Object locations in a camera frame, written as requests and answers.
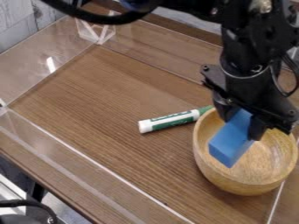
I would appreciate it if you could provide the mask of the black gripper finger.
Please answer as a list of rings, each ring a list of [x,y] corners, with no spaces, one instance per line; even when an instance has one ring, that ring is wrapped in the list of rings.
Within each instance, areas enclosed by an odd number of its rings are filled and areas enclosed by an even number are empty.
[[[247,128],[247,138],[259,141],[267,129],[272,128],[271,119],[264,116],[252,115]]]
[[[236,98],[225,93],[212,91],[212,102],[220,119],[227,122],[239,112]]]

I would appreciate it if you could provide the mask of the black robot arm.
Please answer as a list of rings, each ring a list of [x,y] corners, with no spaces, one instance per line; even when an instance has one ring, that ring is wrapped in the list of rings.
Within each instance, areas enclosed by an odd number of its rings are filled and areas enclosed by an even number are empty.
[[[219,65],[200,72],[221,119],[249,112],[251,140],[272,128],[289,133],[299,121],[288,101],[299,89],[299,66],[287,54],[299,45],[289,0],[163,0],[161,6],[220,25]]]

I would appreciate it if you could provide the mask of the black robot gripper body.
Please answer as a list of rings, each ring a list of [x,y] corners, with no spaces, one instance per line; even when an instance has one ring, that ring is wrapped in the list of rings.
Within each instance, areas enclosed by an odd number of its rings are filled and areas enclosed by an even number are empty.
[[[284,91],[279,84],[281,63],[293,72],[295,85],[289,91]],[[299,66],[288,56],[272,61],[257,73],[248,76],[241,76],[237,69],[227,63],[217,66],[205,64],[200,67],[200,73],[203,85],[211,91],[233,96],[239,109],[244,109],[252,116],[269,118],[271,129],[277,129],[287,135],[292,132],[299,122],[299,109],[288,97],[299,89]]]

